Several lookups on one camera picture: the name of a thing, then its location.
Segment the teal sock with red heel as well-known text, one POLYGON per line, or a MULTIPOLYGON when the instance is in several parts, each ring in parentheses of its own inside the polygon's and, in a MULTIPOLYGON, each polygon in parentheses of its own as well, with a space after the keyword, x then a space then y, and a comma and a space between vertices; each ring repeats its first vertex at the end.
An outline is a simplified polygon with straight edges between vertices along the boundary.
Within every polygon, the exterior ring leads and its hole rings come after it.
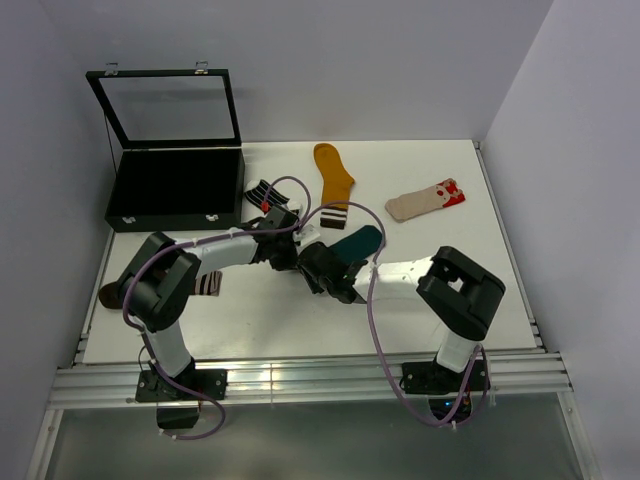
POLYGON ((329 249, 345 264, 366 260, 382 244, 382 232, 374 225, 365 225, 334 243, 329 249))

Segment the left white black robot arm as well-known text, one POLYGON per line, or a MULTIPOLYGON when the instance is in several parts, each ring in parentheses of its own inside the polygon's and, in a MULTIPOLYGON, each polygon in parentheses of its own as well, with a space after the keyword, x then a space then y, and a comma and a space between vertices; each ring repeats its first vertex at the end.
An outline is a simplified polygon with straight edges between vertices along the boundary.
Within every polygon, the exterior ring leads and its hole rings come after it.
POLYGON ((141 334, 151 372, 169 398, 213 399, 179 323, 196 280, 266 261, 275 270, 295 268, 293 233, 299 224, 297 214, 274 206, 261 218, 211 237, 177 240, 156 232, 145 240, 117 280, 117 293, 124 321, 141 334))

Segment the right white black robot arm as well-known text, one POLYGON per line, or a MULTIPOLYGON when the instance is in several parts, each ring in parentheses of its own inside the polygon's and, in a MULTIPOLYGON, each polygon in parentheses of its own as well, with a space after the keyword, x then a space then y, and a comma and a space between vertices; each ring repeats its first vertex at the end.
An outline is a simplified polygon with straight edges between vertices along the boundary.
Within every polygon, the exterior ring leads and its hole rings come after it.
POLYGON ((459 250, 444 246, 431 257, 374 264, 350 264, 321 242, 305 248, 298 267, 314 293, 326 292, 344 304, 376 300, 422 300, 445 327, 435 358, 402 365, 407 394, 447 395, 488 385, 477 348, 506 292, 504 283, 459 250))

